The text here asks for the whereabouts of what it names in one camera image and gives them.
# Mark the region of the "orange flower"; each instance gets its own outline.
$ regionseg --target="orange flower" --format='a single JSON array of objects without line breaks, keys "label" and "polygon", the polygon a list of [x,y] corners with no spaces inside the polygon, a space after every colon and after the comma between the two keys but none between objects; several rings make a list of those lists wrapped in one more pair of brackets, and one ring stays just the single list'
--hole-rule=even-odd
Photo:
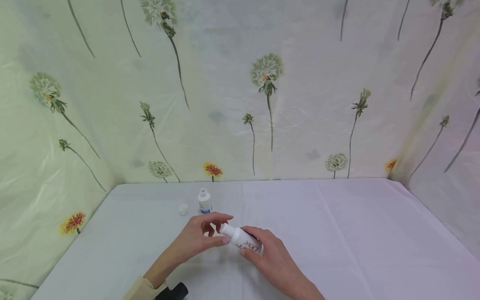
[{"label": "orange flower", "polygon": [[223,175],[222,169],[220,169],[214,163],[207,161],[203,164],[203,167],[204,167],[205,174],[207,174],[207,176],[212,176],[212,180],[214,177],[220,178]]},{"label": "orange flower", "polygon": [[81,211],[73,213],[60,224],[59,232],[61,235],[72,235],[75,231],[80,233],[80,227],[85,222],[85,214]]},{"label": "orange flower", "polygon": [[395,167],[396,158],[390,159],[385,163],[385,172],[390,173]]}]

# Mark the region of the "dandelion print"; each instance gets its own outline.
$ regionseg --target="dandelion print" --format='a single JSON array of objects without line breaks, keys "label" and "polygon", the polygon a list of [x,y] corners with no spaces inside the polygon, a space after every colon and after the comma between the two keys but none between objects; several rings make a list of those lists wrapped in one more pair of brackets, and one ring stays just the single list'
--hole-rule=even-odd
[{"label": "dandelion print", "polygon": [[[413,83],[412,89],[410,91],[410,101],[412,100],[413,91],[415,90],[415,86],[417,85],[417,81],[419,80],[421,69],[423,68],[423,65],[427,61],[428,57],[430,56],[430,54],[433,50],[433,47],[435,47],[435,44],[437,43],[438,37],[440,36],[440,33],[442,32],[442,27],[444,25],[444,21],[446,19],[448,19],[449,17],[453,16],[453,13],[454,13],[454,9],[451,6],[451,1],[450,0],[429,0],[429,1],[430,1],[430,4],[432,6],[435,6],[436,4],[439,4],[440,7],[442,8],[442,14],[440,16],[440,24],[438,26],[438,31],[437,31],[437,35],[435,36],[435,40],[433,40],[432,46],[430,47],[430,49],[427,52],[427,56],[425,56],[425,58],[423,59],[423,62],[420,65],[419,71],[417,73],[417,77],[415,78],[415,82]],[[455,3],[453,4],[453,7],[454,8],[459,7],[460,5],[463,4],[463,2],[464,2],[464,0],[456,0]]]},{"label": "dandelion print", "polygon": [[59,226],[59,233],[61,235],[72,235],[75,231],[80,234],[80,227],[85,222],[85,213],[78,211],[66,218]]},{"label": "dandelion print", "polygon": [[138,51],[137,45],[135,44],[135,41],[133,40],[132,32],[130,31],[130,27],[128,26],[127,22],[127,16],[125,15],[125,8],[123,7],[123,0],[120,0],[120,5],[121,5],[121,10],[123,12],[123,19],[125,20],[125,25],[127,25],[127,30],[130,35],[130,38],[132,39],[133,46],[135,47],[135,50],[137,50],[138,56],[142,57],[140,55],[140,52]]},{"label": "dandelion print", "polygon": [[[12,280],[12,279],[0,278],[0,281],[14,283],[14,284],[18,284],[18,285],[29,287],[29,288],[36,288],[36,289],[40,288],[40,286],[36,286],[33,284],[24,283],[24,282]],[[13,296],[15,296],[15,292],[12,289],[8,288],[8,286],[0,286],[0,300],[4,300],[4,299],[13,300]]]},{"label": "dandelion print", "polygon": [[270,113],[271,152],[273,152],[273,120],[270,96],[276,91],[274,81],[276,81],[282,74],[282,59],[273,53],[257,59],[250,70],[250,77],[253,84],[259,87],[258,92],[264,92],[267,97],[268,112]]},{"label": "dandelion print", "polygon": [[177,177],[177,180],[180,182],[180,178],[177,176],[177,173],[175,173],[175,171],[173,170],[172,166],[170,165],[170,163],[168,163],[167,159],[165,158],[165,155],[163,155],[163,152],[162,150],[160,149],[160,146],[158,145],[158,142],[156,141],[156,137],[155,137],[155,132],[154,132],[154,128],[155,128],[155,117],[152,116],[152,114],[150,113],[150,105],[145,103],[145,102],[140,102],[140,108],[144,111],[144,115],[143,116],[140,116],[143,118],[142,121],[144,122],[148,122],[148,125],[150,125],[150,129],[152,130],[152,134],[153,134],[153,139],[155,140],[155,144],[156,144],[156,147],[158,148],[158,150],[160,151],[160,154],[162,155],[163,159],[165,160],[165,162],[167,163],[168,167],[172,170],[173,174],[175,174],[175,177]]},{"label": "dandelion print", "polygon": [[255,131],[253,131],[253,117],[251,114],[246,114],[243,118],[243,124],[249,124],[250,128],[252,129],[253,133],[253,153],[252,153],[252,169],[253,169],[253,175],[255,176]]},{"label": "dandelion print", "polygon": [[172,175],[170,168],[161,161],[150,161],[148,163],[148,170],[153,176],[163,178],[165,182],[167,182],[165,177]]},{"label": "dandelion print", "polygon": [[388,173],[387,178],[390,176],[390,173],[392,173],[392,170],[395,167],[395,163],[396,158],[390,159],[385,163],[385,172]]},{"label": "dandelion print", "polygon": [[[478,78],[477,80],[477,84],[478,84],[478,88],[479,88],[479,91],[475,94],[476,96],[480,96],[480,77]],[[463,140],[463,143],[462,145],[460,146],[460,148],[458,149],[457,153],[455,154],[455,156],[453,157],[452,161],[448,164],[447,168],[445,169],[444,173],[446,173],[450,167],[453,165],[453,163],[456,161],[456,158],[458,157],[458,155],[460,154],[460,152],[463,151],[463,148],[465,148],[465,145],[467,145],[468,143],[468,139],[470,138],[470,135],[472,134],[472,131],[473,129],[475,128],[475,126],[477,125],[477,122],[479,120],[479,117],[480,117],[480,107],[479,109],[477,110],[477,114],[475,115],[475,118],[473,119],[473,122],[472,122],[472,125],[470,125],[470,129],[468,130],[468,133],[467,135],[465,136],[465,139]]]},{"label": "dandelion print", "polygon": [[95,181],[98,183],[98,185],[103,189],[104,192],[106,192],[106,190],[103,188],[103,186],[100,184],[100,182],[98,182],[98,179],[96,178],[95,174],[93,173],[92,169],[88,166],[88,164],[85,162],[85,160],[80,156],[80,154],[78,154],[73,148],[70,147],[70,144],[67,143],[66,140],[62,140],[60,139],[59,140],[59,144],[60,144],[60,148],[62,149],[63,152],[65,152],[66,149],[69,149],[71,150],[73,153],[77,154],[77,156],[84,162],[84,164],[86,165],[86,167],[90,170],[90,173],[92,173],[92,176],[93,178],[95,179]]},{"label": "dandelion print", "polygon": [[442,131],[443,131],[444,127],[447,126],[449,120],[450,120],[450,116],[449,116],[449,115],[446,115],[446,116],[444,116],[444,117],[442,118],[442,121],[440,122],[440,131],[438,132],[437,137],[435,138],[435,141],[433,142],[433,144],[432,144],[432,146],[430,147],[430,149],[428,149],[427,154],[425,154],[425,156],[423,157],[423,159],[420,161],[419,165],[415,168],[415,170],[413,170],[412,174],[410,175],[410,178],[408,179],[409,181],[410,181],[410,179],[412,179],[413,174],[415,174],[415,172],[420,168],[420,166],[422,165],[422,163],[425,161],[425,159],[427,158],[428,154],[429,154],[430,151],[433,149],[433,146],[435,146],[435,144],[437,143],[438,138],[440,137],[440,134],[442,134]]},{"label": "dandelion print", "polygon": [[177,5],[174,0],[140,0],[142,10],[145,14],[145,21],[153,26],[155,25],[159,29],[163,29],[167,34],[170,43],[172,44],[173,51],[177,57],[177,67],[179,69],[180,85],[183,90],[183,97],[187,108],[190,109],[187,101],[187,95],[185,94],[185,88],[183,88],[183,80],[181,77],[180,58],[177,51],[177,46],[173,41],[175,36],[174,26],[177,24]]},{"label": "dandelion print", "polygon": [[400,40],[400,32],[402,31],[403,20],[405,19],[405,15],[407,14],[407,9],[409,4],[410,4],[410,0],[407,1],[407,5],[405,6],[405,11],[403,12],[402,21],[400,22],[400,27],[398,28],[398,35],[396,36],[397,41]]},{"label": "dandelion print", "polygon": [[340,42],[342,41],[342,37],[343,37],[343,21],[345,20],[345,13],[347,12],[347,4],[348,4],[348,0],[345,0],[345,5],[343,7],[343,15],[342,15],[342,27],[340,28]]},{"label": "dandelion print", "polygon": [[67,120],[67,122],[72,125],[78,131],[78,133],[87,141],[90,148],[92,148],[93,152],[95,152],[95,155],[100,158],[100,156],[98,156],[98,153],[93,148],[92,144],[90,144],[90,142],[88,141],[87,137],[67,117],[67,113],[65,112],[67,104],[60,100],[61,87],[57,80],[55,80],[55,78],[53,78],[47,73],[38,72],[33,76],[29,83],[34,98],[36,98],[44,106],[50,106],[50,111],[52,113],[60,113],[65,118],[65,120]]},{"label": "dandelion print", "polygon": [[209,161],[205,162],[202,167],[204,168],[207,176],[212,176],[212,181],[215,181],[214,178],[221,178],[223,175],[222,169]]},{"label": "dandelion print", "polygon": [[332,154],[325,161],[325,167],[330,172],[333,172],[333,179],[335,179],[335,173],[345,168],[347,163],[347,156],[343,153]]},{"label": "dandelion print", "polygon": [[357,119],[362,115],[363,110],[368,107],[367,105],[367,99],[370,97],[372,93],[370,90],[363,89],[363,92],[360,93],[360,101],[358,103],[353,103],[352,109],[356,109],[357,112],[355,113],[355,120],[353,121],[353,128],[352,128],[352,133],[350,134],[350,142],[348,143],[348,157],[350,160],[348,161],[348,175],[347,178],[350,178],[350,164],[352,162],[352,136],[353,136],[353,131],[355,130],[355,125],[357,124]]},{"label": "dandelion print", "polygon": [[68,6],[70,7],[70,13],[72,14],[72,17],[73,19],[75,20],[75,24],[77,24],[77,28],[78,28],[78,31],[80,31],[80,34],[82,35],[82,38],[84,39],[84,43],[85,45],[87,46],[88,48],[88,51],[90,51],[90,53],[92,54],[93,58],[96,58],[95,57],[95,54],[93,54],[93,51],[91,50],[90,46],[88,45],[88,42],[87,42],[87,39],[84,35],[84,32],[82,30],[82,28],[80,27],[80,24],[78,23],[78,20],[77,20],[77,17],[75,15],[75,12],[73,11],[73,6],[72,6],[72,1],[71,0],[67,0],[68,2]]}]

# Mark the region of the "white bottle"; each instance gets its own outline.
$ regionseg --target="white bottle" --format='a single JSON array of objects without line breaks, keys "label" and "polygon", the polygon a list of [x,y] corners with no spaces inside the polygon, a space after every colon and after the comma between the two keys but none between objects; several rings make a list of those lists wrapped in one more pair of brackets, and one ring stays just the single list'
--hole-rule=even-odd
[{"label": "white bottle", "polygon": [[210,200],[210,194],[206,189],[200,190],[200,194],[198,194],[198,204],[200,205],[202,215],[209,214],[213,211],[212,200]]},{"label": "white bottle", "polygon": [[227,236],[230,242],[239,249],[250,249],[253,252],[260,254],[262,244],[252,235],[246,233],[241,228],[234,228],[227,223],[222,224],[220,233]]}]

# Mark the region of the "white bottle cap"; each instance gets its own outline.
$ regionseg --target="white bottle cap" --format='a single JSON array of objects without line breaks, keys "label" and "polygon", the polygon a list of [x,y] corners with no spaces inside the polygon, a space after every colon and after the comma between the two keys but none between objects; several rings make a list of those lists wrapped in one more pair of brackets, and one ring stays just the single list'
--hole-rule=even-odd
[{"label": "white bottle cap", "polygon": [[222,226],[220,226],[220,233],[223,234],[224,236],[231,238],[235,233],[235,228],[233,228],[227,223],[223,223]]},{"label": "white bottle cap", "polygon": [[188,206],[186,204],[180,205],[179,209],[182,216],[186,216],[188,214]]}]

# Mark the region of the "beige sleeve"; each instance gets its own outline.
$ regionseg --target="beige sleeve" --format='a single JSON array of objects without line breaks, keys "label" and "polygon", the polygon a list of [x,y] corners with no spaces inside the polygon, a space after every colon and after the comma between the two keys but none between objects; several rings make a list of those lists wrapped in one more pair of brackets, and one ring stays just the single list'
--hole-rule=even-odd
[{"label": "beige sleeve", "polygon": [[167,285],[164,282],[159,288],[154,289],[148,279],[138,277],[122,300],[154,300],[166,288]]}]

